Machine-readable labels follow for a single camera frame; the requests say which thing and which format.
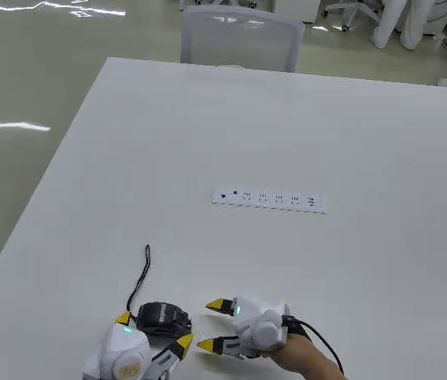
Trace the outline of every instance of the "human hand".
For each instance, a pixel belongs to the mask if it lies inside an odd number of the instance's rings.
[[[343,374],[315,345],[301,335],[289,334],[286,344],[277,351],[262,352],[282,369],[297,372],[307,380],[343,380]]]

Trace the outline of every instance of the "gray chair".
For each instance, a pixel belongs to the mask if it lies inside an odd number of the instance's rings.
[[[303,35],[304,24],[274,13],[189,6],[183,13],[181,62],[293,73]]]

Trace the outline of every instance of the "person's leg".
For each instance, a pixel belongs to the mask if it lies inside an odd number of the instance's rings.
[[[430,10],[435,0],[413,0],[407,13],[400,43],[407,49],[413,50],[423,37],[423,28],[429,19]]]
[[[380,24],[374,29],[371,37],[374,46],[380,49],[385,47],[392,31],[397,25],[397,21],[403,12],[406,2],[407,0],[388,0],[384,2]]]

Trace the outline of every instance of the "electrical socket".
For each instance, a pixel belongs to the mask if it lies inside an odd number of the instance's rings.
[[[226,184],[216,187],[213,194],[213,203],[317,212],[321,214],[325,214],[327,208],[324,196],[303,195],[300,192],[288,190],[256,189]]]

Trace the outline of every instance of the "white chair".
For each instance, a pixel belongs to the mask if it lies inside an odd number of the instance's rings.
[[[380,17],[377,15],[377,11],[371,8],[364,0],[352,0],[350,2],[339,0],[339,3],[337,4],[326,6],[323,16],[326,17],[332,10],[343,11],[343,25],[341,26],[343,32],[348,32],[350,30],[351,24],[358,11],[363,12],[378,24],[380,23]]]
[[[262,10],[190,6],[183,14],[181,62],[293,73],[303,34],[300,21]]]

